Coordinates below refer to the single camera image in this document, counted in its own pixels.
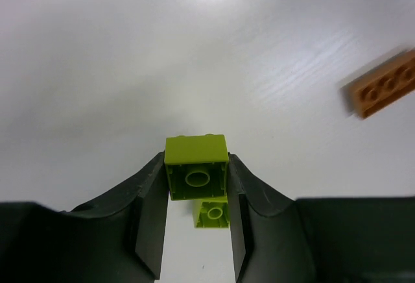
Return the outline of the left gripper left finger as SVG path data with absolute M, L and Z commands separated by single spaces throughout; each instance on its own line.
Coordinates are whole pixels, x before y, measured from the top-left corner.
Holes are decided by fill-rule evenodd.
M 1 204 L 2 282 L 154 282 L 161 275 L 164 155 L 71 211 Z

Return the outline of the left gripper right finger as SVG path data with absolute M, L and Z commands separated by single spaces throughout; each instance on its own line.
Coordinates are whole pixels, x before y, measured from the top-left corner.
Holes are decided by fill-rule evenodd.
M 228 206 L 238 282 L 413 282 L 414 198 L 292 200 L 236 156 Z

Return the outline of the lime green lego brick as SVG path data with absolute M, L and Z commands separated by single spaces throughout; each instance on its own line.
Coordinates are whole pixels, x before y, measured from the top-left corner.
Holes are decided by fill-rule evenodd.
M 173 201 L 226 195 L 228 148 L 223 134 L 166 139 L 164 165 Z

